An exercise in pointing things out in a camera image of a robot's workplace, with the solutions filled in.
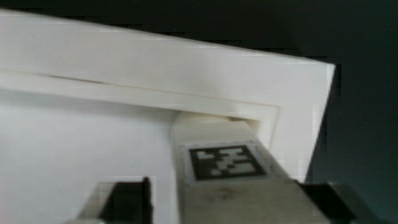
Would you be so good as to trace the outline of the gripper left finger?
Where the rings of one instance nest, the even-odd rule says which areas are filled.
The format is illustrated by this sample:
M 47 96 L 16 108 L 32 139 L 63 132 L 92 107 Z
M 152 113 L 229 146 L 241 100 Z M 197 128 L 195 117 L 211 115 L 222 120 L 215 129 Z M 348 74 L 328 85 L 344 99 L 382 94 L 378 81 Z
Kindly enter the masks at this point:
M 63 224 L 154 224 L 151 180 L 101 182 L 81 211 Z

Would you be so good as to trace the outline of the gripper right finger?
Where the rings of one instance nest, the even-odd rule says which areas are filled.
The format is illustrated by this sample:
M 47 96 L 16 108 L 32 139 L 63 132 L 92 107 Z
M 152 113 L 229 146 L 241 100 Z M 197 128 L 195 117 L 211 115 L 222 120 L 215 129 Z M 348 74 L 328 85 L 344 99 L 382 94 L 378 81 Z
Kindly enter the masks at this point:
M 300 188 L 330 224 L 383 224 L 348 185 L 325 182 Z

